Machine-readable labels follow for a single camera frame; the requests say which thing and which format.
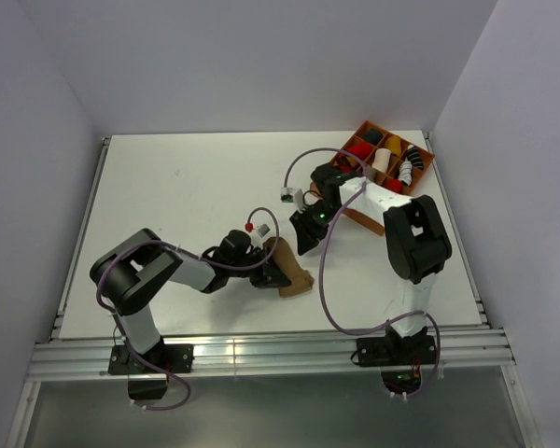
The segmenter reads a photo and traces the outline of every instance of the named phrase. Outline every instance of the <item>brown foam block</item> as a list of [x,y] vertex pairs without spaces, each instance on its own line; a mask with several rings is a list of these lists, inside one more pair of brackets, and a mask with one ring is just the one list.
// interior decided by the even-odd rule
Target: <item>brown foam block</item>
[[[274,238],[270,238],[263,243],[263,246],[271,249],[273,247]],[[310,291],[314,287],[314,278],[305,271],[295,259],[295,255],[284,238],[278,239],[278,245],[272,255],[273,261],[278,265],[286,277],[290,279],[292,285],[289,287],[278,288],[280,297],[293,297],[302,292]]]

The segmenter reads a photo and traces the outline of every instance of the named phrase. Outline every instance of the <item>white wall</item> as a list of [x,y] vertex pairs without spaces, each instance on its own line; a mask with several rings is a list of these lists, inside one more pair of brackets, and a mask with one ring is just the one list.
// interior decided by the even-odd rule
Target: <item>white wall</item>
[[106,133],[431,129],[496,0],[21,0]]
[[0,446],[58,306],[98,139],[12,0],[0,0]]
[[560,447],[560,0],[500,0],[435,129],[478,288]]

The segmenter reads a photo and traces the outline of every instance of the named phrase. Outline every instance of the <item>cable connector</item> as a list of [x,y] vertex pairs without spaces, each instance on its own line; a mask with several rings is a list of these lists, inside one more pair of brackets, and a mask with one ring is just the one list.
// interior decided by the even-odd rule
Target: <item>cable connector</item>
[[280,201],[283,203],[294,203],[300,211],[305,206],[302,199],[302,189],[293,189],[291,187],[282,187],[280,190]]
[[270,227],[267,224],[261,224],[255,228],[255,231],[249,233],[251,244],[254,247],[263,248],[263,238],[270,233]]

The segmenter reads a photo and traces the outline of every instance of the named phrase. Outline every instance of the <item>white table surface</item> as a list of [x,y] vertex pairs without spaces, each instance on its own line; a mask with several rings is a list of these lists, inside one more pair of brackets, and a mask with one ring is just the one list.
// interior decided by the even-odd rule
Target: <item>white table surface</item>
[[[420,131],[396,132],[426,147]],[[257,206],[271,208],[281,235],[296,253],[288,221],[292,204],[280,188],[290,162],[306,149],[341,147],[352,132],[210,133],[116,135],[99,181],[91,216],[68,292],[60,337],[108,337],[112,317],[95,301],[92,264],[136,231],[148,227],[163,240],[193,252],[218,245],[231,229],[242,229]],[[309,174],[330,153],[297,164],[290,186],[307,189]],[[453,246],[430,300],[440,325],[481,324],[437,177],[430,168],[415,194],[432,196]],[[254,224],[273,224],[263,213]],[[299,257],[317,281],[320,247]],[[330,244],[325,272],[329,308],[343,327],[366,328],[387,320],[398,278],[387,259],[385,238],[341,217]],[[168,282],[151,302],[164,335],[239,334],[332,329],[320,306],[317,284],[308,293],[281,299],[275,289],[255,289],[231,279],[214,294]]]

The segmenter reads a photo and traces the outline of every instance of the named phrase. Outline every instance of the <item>metal rail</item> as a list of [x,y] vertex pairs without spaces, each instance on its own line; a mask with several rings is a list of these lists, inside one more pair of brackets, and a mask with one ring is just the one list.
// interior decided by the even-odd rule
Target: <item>metal rail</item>
[[[337,332],[315,332],[174,337],[165,341],[195,345],[193,371],[184,375],[194,378],[362,371],[349,359],[356,349],[355,340]],[[126,380],[126,376],[107,374],[112,345],[111,339],[39,344],[31,358],[26,381]],[[502,329],[443,330],[441,346],[442,368],[514,364]],[[134,375],[133,378],[161,378],[161,375]]]

